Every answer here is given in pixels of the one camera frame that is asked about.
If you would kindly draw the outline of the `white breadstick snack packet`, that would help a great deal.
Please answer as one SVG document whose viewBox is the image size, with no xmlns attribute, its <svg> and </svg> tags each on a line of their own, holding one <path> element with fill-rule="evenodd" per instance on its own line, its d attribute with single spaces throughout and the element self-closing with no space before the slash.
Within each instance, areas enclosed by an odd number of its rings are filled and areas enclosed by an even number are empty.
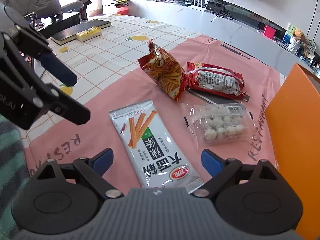
<svg viewBox="0 0 320 240">
<path fill-rule="evenodd" d="M 183 187 L 192 193 L 203 180 L 173 140 L 153 101 L 109 111 L 143 188 Z"/>
</svg>

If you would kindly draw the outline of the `red and silver snack bag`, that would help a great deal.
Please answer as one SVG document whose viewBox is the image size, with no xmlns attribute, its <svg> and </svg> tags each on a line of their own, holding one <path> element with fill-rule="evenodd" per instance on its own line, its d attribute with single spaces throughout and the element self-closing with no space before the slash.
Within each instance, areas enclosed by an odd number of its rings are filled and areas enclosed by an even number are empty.
<svg viewBox="0 0 320 240">
<path fill-rule="evenodd" d="M 232 100 L 244 100 L 246 96 L 243 75 L 231 69 L 202 62 L 187 62 L 187 76 L 190 89 Z"/>
</svg>

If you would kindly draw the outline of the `red fries snack bag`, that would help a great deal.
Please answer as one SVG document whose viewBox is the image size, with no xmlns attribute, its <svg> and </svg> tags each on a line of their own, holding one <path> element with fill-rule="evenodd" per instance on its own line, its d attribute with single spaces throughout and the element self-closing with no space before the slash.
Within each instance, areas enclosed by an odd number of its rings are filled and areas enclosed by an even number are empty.
<svg viewBox="0 0 320 240">
<path fill-rule="evenodd" d="M 173 100 L 179 101 L 188 84 L 184 69 L 165 49 L 148 42 L 148 55 L 138 59 L 140 68 Z"/>
</svg>

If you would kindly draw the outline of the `black book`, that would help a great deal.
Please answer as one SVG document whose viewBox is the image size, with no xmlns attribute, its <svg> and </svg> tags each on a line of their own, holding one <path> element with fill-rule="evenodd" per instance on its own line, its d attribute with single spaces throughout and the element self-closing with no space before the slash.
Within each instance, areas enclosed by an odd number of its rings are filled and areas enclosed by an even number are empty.
<svg viewBox="0 0 320 240">
<path fill-rule="evenodd" d="M 105 20 L 90 20 L 86 22 L 82 22 L 80 24 L 74 25 L 70 28 L 62 30 L 50 37 L 52 41 L 57 43 L 58 45 L 63 45 L 65 43 L 71 42 L 76 39 L 76 34 L 80 33 L 81 31 L 86 31 L 92 27 L 98 27 L 101 29 L 107 28 L 111 26 L 110 21 Z"/>
</svg>

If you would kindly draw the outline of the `yellow box on table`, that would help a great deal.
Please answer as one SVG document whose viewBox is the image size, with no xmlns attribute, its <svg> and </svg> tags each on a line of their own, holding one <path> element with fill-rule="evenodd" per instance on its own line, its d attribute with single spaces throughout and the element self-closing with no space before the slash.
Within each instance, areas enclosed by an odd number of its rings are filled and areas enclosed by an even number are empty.
<svg viewBox="0 0 320 240">
<path fill-rule="evenodd" d="M 92 27 L 87 30 L 76 33 L 75 37 L 80 42 L 85 42 L 102 34 L 102 29 L 98 27 Z"/>
</svg>

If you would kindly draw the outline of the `clear pack of white balls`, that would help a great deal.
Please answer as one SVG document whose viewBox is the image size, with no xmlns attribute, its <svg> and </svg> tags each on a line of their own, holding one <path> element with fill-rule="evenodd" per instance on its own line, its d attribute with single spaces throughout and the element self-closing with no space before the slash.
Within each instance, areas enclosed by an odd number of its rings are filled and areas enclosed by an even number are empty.
<svg viewBox="0 0 320 240">
<path fill-rule="evenodd" d="M 254 132 L 253 119 L 241 103 L 182 103 L 181 111 L 197 147 L 248 140 Z"/>
</svg>

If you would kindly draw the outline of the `smartphone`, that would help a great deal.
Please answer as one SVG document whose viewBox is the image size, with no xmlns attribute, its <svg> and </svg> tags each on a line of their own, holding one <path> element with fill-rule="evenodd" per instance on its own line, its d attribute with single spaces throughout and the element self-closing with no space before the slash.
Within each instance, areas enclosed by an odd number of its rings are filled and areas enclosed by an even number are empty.
<svg viewBox="0 0 320 240">
<path fill-rule="evenodd" d="M 28 24 L 31 27 L 34 28 L 36 25 L 37 14 L 35 12 L 31 12 L 31 13 L 25 15 L 24 19 L 28 22 Z"/>
</svg>

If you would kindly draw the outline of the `pink restaurant placemat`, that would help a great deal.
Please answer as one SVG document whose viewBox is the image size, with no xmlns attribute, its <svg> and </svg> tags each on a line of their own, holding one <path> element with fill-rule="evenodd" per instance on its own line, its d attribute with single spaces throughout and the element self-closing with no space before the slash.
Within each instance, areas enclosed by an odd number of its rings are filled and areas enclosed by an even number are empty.
<svg viewBox="0 0 320 240">
<path fill-rule="evenodd" d="M 204 35 L 182 42 L 171 54 L 183 66 L 187 62 L 203 62 L 243 75 L 249 95 L 246 107 L 254 118 L 254 132 L 248 141 L 216 145 L 211 150 L 221 158 L 236 158 L 244 164 L 255 164 L 260 159 L 275 164 L 265 109 L 280 88 L 279 72 L 239 49 Z M 86 124 L 77 126 L 61 120 L 33 139 L 25 150 L 29 173 L 34 174 L 47 159 L 71 163 L 111 148 L 114 162 L 104 174 L 105 180 L 122 193 L 139 187 L 129 156 L 108 113 L 148 99 L 153 101 L 169 133 L 202 180 L 208 181 L 210 175 L 201 165 L 202 148 L 196 145 L 181 111 L 182 103 L 201 105 L 203 101 L 189 92 L 184 92 L 179 101 L 172 100 L 141 69 L 125 74 L 89 100 L 86 107 L 91 111 L 91 118 Z"/>
</svg>

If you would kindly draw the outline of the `white checkered tablecloth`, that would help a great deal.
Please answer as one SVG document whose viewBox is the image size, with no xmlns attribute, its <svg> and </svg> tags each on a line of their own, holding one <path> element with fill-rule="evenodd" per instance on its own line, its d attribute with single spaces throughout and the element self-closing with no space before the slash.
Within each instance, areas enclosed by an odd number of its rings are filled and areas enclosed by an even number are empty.
<svg viewBox="0 0 320 240">
<path fill-rule="evenodd" d="M 73 87 L 64 85 L 52 74 L 43 81 L 51 83 L 90 110 L 91 118 L 84 125 L 75 125 L 49 112 L 32 127 L 20 129 L 25 147 L 68 142 L 71 145 L 104 144 L 111 146 L 119 136 L 109 117 L 109 111 L 145 99 L 154 99 L 171 106 L 161 117 L 176 139 L 188 137 L 188 129 L 178 103 L 167 99 L 144 74 L 138 59 L 148 52 L 153 40 L 165 49 L 177 53 L 185 41 L 197 33 L 173 25 L 148 21 L 133 16 L 110 16 L 111 26 L 102 34 L 85 42 L 72 41 L 64 46 L 50 42 L 59 59 L 77 75 Z"/>
</svg>

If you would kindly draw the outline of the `orange cardboard box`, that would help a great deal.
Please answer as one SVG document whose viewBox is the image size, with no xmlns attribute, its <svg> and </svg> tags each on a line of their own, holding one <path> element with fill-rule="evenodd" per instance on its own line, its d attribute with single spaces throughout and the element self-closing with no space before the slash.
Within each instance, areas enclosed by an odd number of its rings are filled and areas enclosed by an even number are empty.
<svg viewBox="0 0 320 240">
<path fill-rule="evenodd" d="M 266 120 L 279 172 L 303 203 L 296 232 L 319 239 L 319 78 L 295 64 Z"/>
</svg>

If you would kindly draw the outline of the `red box on counter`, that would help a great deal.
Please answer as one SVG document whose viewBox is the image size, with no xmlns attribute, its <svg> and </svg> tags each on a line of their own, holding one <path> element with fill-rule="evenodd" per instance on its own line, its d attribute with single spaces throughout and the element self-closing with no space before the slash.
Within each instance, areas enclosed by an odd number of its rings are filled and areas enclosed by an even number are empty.
<svg viewBox="0 0 320 240">
<path fill-rule="evenodd" d="M 263 36 L 264 37 L 267 37 L 269 39 L 273 39 L 275 33 L 276 33 L 276 29 L 272 28 L 269 25 L 265 25 L 264 30 L 263 30 Z"/>
</svg>

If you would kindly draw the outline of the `teddy bear bouquet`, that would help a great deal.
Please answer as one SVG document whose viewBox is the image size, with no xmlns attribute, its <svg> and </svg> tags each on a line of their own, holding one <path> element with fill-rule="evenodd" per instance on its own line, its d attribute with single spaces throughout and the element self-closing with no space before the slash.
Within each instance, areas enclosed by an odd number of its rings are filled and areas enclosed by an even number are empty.
<svg viewBox="0 0 320 240">
<path fill-rule="evenodd" d="M 315 57 L 316 43 L 295 25 L 289 24 L 282 43 L 296 56 L 310 60 Z"/>
</svg>

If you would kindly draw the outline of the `white wifi router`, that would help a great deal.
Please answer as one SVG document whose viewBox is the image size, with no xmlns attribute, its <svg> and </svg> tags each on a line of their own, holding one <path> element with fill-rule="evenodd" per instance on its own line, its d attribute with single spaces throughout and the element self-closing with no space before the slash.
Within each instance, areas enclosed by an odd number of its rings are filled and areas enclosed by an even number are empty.
<svg viewBox="0 0 320 240">
<path fill-rule="evenodd" d="M 191 4 L 189 6 L 191 9 L 195 9 L 198 11 L 206 11 L 209 0 L 187 0 L 187 2 Z"/>
</svg>

